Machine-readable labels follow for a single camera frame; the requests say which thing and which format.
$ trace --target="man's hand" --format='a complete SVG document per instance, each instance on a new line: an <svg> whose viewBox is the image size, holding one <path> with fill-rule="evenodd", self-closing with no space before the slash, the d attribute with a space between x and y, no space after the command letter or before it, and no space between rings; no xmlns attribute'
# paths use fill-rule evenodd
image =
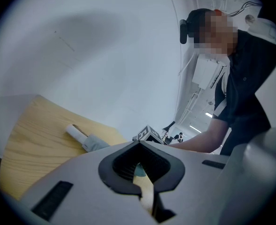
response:
<svg viewBox="0 0 276 225"><path fill-rule="evenodd" d="M195 152L210 153L220 147L228 129L229 125L227 122L212 119L206 132L202 132L188 141L170 144L168 146Z"/></svg>

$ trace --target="person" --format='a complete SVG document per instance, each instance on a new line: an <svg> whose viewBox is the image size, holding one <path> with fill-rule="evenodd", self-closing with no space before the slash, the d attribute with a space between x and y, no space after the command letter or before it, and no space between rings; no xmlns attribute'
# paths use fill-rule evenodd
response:
<svg viewBox="0 0 276 225"><path fill-rule="evenodd" d="M175 136L174 136L174 139L177 139L177 141L178 141L179 143L181 143L181 142L183 141L183 133L181 132L181 133L175 135Z"/></svg>
<svg viewBox="0 0 276 225"><path fill-rule="evenodd" d="M236 145L248 143L270 128L255 92L276 66L276 25L261 10L246 32L234 28L221 11L204 8L190 12L186 24L195 47L204 53L227 55L230 66L217 82L207 131L169 146L210 153L221 146L231 127L220 152L229 156Z"/></svg>

